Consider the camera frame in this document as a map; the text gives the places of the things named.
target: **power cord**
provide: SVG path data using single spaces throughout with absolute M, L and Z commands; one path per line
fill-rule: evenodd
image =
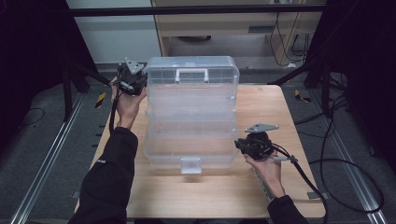
M 301 60 L 304 63 L 305 62 L 305 57 L 308 54 L 308 46 L 309 46 L 309 34 L 305 35 L 305 40 L 304 40 L 304 48 L 303 49 L 294 49 L 294 46 L 296 44 L 296 41 L 298 39 L 299 35 L 296 35 L 294 37 L 293 44 L 291 45 L 291 52 L 294 56 L 297 57 L 302 57 Z
M 291 58 L 289 57 L 288 53 L 286 52 L 286 47 L 285 47 L 285 44 L 284 44 L 284 42 L 283 42 L 282 35 L 280 34 L 280 30 L 279 30 L 279 12 L 276 13 L 276 21 L 275 21 L 274 29 L 273 29 L 273 31 L 271 32 L 271 35 L 270 35 L 270 46 L 271 46 L 271 51 L 273 52 L 274 55 L 276 55 L 276 54 L 275 54 L 274 48 L 273 48 L 273 46 L 272 46 L 272 38 L 273 38 L 275 29 L 277 29 L 277 32 L 278 32 L 278 34 L 279 34 L 279 39 L 280 39 L 280 42 L 282 43 L 283 53 L 286 55 L 286 57 L 290 60 L 291 63 L 300 62 L 301 60 L 294 60 L 294 59 L 291 59 Z M 285 65 L 286 65 L 286 64 L 281 64 L 280 62 L 278 62 L 276 57 L 275 57 L 275 61 L 276 61 L 276 63 L 277 63 L 279 66 L 285 66 Z
M 334 100 L 334 102 L 333 102 L 333 107 L 332 107 L 332 108 L 334 108 L 334 105 L 336 104 L 336 101 L 337 101 L 339 98 L 341 98 L 341 97 L 343 97 L 343 95 L 340 96 L 340 97 L 338 97 L 337 99 Z M 333 120 L 334 120 L 333 114 L 334 114 L 334 110 L 332 109 L 332 110 L 331 110 L 331 114 L 330 114 L 330 124 L 329 124 L 329 128 L 327 129 L 327 131 L 326 131 L 326 133 L 325 133 L 325 137 L 323 138 L 323 142 L 322 142 L 322 146 L 321 146 L 320 159 L 317 160 L 317 161 L 311 161 L 311 162 L 309 162 L 309 164 L 319 162 L 319 172 L 320 172 L 320 179 L 321 179 L 322 185 L 323 185 L 323 187 L 326 189 L 326 191 L 329 193 L 329 195 L 330 195 L 336 202 L 338 202 L 338 203 L 340 203 L 341 205 L 343 205 L 344 207 L 346 207 L 346 208 L 348 208 L 348 209 L 350 209 L 350 210 L 353 210 L 353 211 L 355 211 L 355 212 L 358 212 L 358 213 L 370 214 L 370 213 L 378 212 L 378 211 L 381 210 L 382 207 L 384 206 L 384 201 L 385 201 L 385 200 L 384 200 L 384 194 L 383 194 L 381 188 L 376 184 L 375 180 L 374 180 L 364 169 L 362 169 L 362 168 L 359 167 L 357 164 L 355 164 L 355 163 L 353 163 L 353 162 L 351 162 L 351 161 L 345 161 L 345 160 L 341 160 L 341 159 L 324 159 L 324 148 L 325 148 L 326 140 L 327 140 L 327 137 L 329 136 L 329 132 L 330 132 L 330 129 L 331 129 Z M 324 175 L 323 175 L 323 162 L 324 162 L 324 161 L 340 161 L 340 162 L 345 162 L 345 163 L 347 163 L 347 164 L 353 165 L 353 166 L 357 167 L 358 169 L 360 169 L 360 170 L 371 180 L 371 182 L 375 185 L 375 188 L 376 188 L 376 190 L 377 190 L 377 192 L 378 192 L 378 195 L 379 195 L 379 197 L 380 197 L 379 206 L 378 206 L 376 209 L 373 209 L 373 210 L 362 210 L 362 209 L 353 207 L 353 206 L 351 206 L 351 205 L 348 205 L 348 204 L 342 202 L 342 201 L 339 200 L 337 197 L 335 197 L 334 194 L 330 193 L 330 191 L 329 191 L 329 189 L 328 189 L 328 187 L 327 187 L 327 185 L 326 185 L 326 183 L 325 183 L 325 181 L 324 181 Z
M 330 76 L 330 81 L 332 82 L 330 85 L 332 88 L 339 90 L 339 91 L 346 91 L 347 90 L 347 85 L 344 84 L 344 80 L 338 80 L 334 76 Z
M 312 182 L 309 180 L 308 176 L 306 176 L 305 172 L 303 171 L 303 169 L 301 168 L 300 164 L 298 163 L 297 159 L 294 158 L 293 155 L 290 155 L 289 152 L 283 148 L 282 146 L 273 143 L 273 149 L 278 151 L 279 153 L 281 153 L 282 155 L 286 156 L 290 162 L 294 165 L 294 167 L 297 169 L 298 173 L 301 175 L 301 177 L 303 178 L 303 180 L 305 181 L 305 183 L 309 186 L 309 188 L 311 188 L 320 198 L 320 200 L 323 203 L 323 207 L 325 210 L 325 214 L 323 217 L 323 223 L 326 224 L 328 219 L 329 219 L 329 207 L 327 205 L 326 199 L 324 198 L 324 196 L 322 195 L 322 193 L 314 186 L 314 184 L 312 184 Z
M 342 97 L 344 97 L 344 94 L 341 95 L 341 96 L 339 96 L 339 97 L 337 97 L 337 98 L 333 101 L 333 104 L 332 104 L 332 107 L 331 107 L 331 110 L 330 110 L 330 111 L 331 111 L 330 124 L 329 124 L 329 128 L 327 129 L 327 131 L 326 131 L 326 133 L 325 133 L 325 135 L 324 135 L 324 137 L 323 137 L 323 141 L 322 141 L 322 145 L 321 145 L 321 152 L 320 152 L 320 159 L 319 159 L 319 160 L 316 160 L 316 161 L 311 161 L 311 162 L 309 162 L 309 164 L 319 163 L 319 165 L 320 165 L 320 166 L 319 166 L 320 180 L 321 180 L 321 182 L 322 182 L 323 188 L 325 188 L 326 192 L 327 192 L 327 193 L 332 197 L 332 199 L 334 199 L 336 202 L 338 202 L 338 203 L 340 203 L 341 205 L 343 205 L 344 207 L 346 207 L 346 208 L 348 208 L 348 209 L 350 209 L 350 210 L 352 210 L 352 211 L 358 212 L 358 213 L 363 213 L 363 214 L 375 213 L 375 212 L 378 212 L 379 210 L 382 209 L 382 207 L 384 206 L 384 201 L 385 201 L 385 200 L 384 200 L 384 195 L 383 195 L 383 192 L 382 192 L 381 188 L 376 184 L 375 180 L 368 174 L 368 172 L 366 172 L 366 171 L 365 171 L 363 168 L 361 168 L 359 165 L 357 165 L 357 164 L 355 164 L 355 163 L 353 163 L 353 162 L 351 162 L 351 161 L 345 161 L 345 160 L 341 160 L 341 159 L 324 159 L 324 148 L 325 148 L 326 140 L 327 140 L 327 137 L 330 136 L 330 134 L 329 134 L 329 133 L 330 133 L 330 129 L 331 129 L 332 126 L 335 124 L 335 123 L 334 123 L 334 117 L 333 117 L 334 111 L 335 111 L 337 108 L 341 107 L 341 106 L 347 105 L 347 104 L 343 104 L 344 102 L 346 102 L 346 100 L 342 100 L 342 101 L 340 101 L 340 102 L 337 102 L 337 101 L 338 101 L 340 98 L 342 98 Z M 308 119 L 303 119 L 302 121 L 297 122 L 297 124 L 301 124 L 301 123 L 304 123 L 304 122 L 308 122 L 309 120 L 315 119 L 315 118 L 317 118 L 318 116 L 321 116 L 321 115 L 323 115 L 323 114 L 324 114 L 324 113 L 320 113 L 320 114 L 317 114 L 317 115 L 315 115 L 315 116 L 312 116 L 312 117 L 310 117 L 310 118 L 308 118 Z M 323 174 L 323 162 L 329 162 L 329 161 L 344 162 L 344 163 L 347 163 L 347 164 L 349 164 L 349 165 L 352 165 L 352 166 L 358 168 L 360 171 L 362 171 L 362 172 L 368 177 L 368 179 L 370 179 L 370 181 L 371 181 L 371 182 L 373 183 L 373 185 L 375 186 L 376 191 L 378 192 L 378 195 L 379 195 L 379 198 L 380 198 L 379 206 L 378 206 L 377 208 L 373 209 L 373 210 L 362 210 L 362 209 L 353 207 L 353 206 L 351 206 L 351 205 L 348 205 L 347 203 L 344 203 L 343 201 L 341 201 L 340 199 L 338 199 L 333 193 L 331 193 L 331 192 L 329 191 L 328 186 L 326 185 L 326 183 L 325 183 L 325 181 L 324 181 L 324 174 Z
M 112 86 L 116 86 L 116 96 L 113 99 L 113 104 L 111 106 L 111 113 L 110 113 L 110 121 L 108 122 L 108 130 L 110 134 L 114 131 L 114 119 L 116 117 L 117 105 L 119 104 L 120 99 L 120 67 L 117 69 L 117 78 L 113 82 L 110 83 Z
M 316 137 L 316 138 L 324 138 L 324 136 L 314 135 L 311 133 L 303 133 L 303 132 L 297 132 L 297 133 L 304 134 L 304 135 L 311 136 L 311 137 Z
M 37 120 L 30 122 L 30 123 L 23 123 L 21 126 L 28 126 L 28 125 L 35 124 L 35 123 L 39 122 L 40 120 L 42 120 L 44 118 L 44 115 L 46 114 L 46 111 L 42 108 L 30 108 L 30 111 L 31 110 L 40 110 L 42 112 L 40 118 L 38 118 Z

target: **plastic box handle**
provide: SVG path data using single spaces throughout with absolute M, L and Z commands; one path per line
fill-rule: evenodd
M 204 73 L 204 82 L 209 81 L 209 74 L 207 72 L 207 68 L 178 68 L 176 70 L 176 82 L 180 82 L 180 73 Z

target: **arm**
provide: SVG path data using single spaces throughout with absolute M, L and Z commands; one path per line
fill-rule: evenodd
M 112 89 L 114 99 L 116 90 Z M 79 207 L 69 223 L 126 223 L 138 145 L 137 137 L 130 130 L 146 95 L 143 89 L 140 96 L 120 96 L 118 127 L 108 138 L 99 160 L 84 177 Z
M 255 161 L 249 155 L 244 154 L 246 162 L 253 166 L 260 179 L 275 197 L 267 208 L 273 222 L 275 224 L 306 224 L 308 221 L 298 211 L 289 195 L 285 193 L 281 183 L 281 162 L 275 161 L 273 159 L 275 156 L 276 151 L 268 159 Z

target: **wall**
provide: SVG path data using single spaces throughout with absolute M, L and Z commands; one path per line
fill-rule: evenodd
M 149 0 L 66 0 L 70 8 L 151 7 Z M 161 56 L 153 16 L 76 18 L 95 63 L 145 62 Z

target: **wooden table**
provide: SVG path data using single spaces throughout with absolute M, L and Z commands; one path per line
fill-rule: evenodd
M 268 202 L 250 165 L 241 154 L 235 159 L 232 168 L 203 170 L 200 175 L 153 169 L 143 154 L 148 126 L 146 107 L 147 99 L 141 103 L 132 128 L 139 139 L 139 148 L 127 207 L 128 217 L 269 217 L 266 209 Z M 279 125 L 278 130 L 267 132 L 270 139 L 294 155 L 315 184 L 283 92 L 278 86 L 240 85 L 235 109 L 239 137 L 246 137 L 244 130 L 256 122 Z M 109 137 L 107 126 L 93 161 L 103 152 Z M 312 190 L 289 161 L 282 163 L 282 182 L 286 193 L 305 217 L 324 216 L 321 201 L 308 199 L 306 193 Z

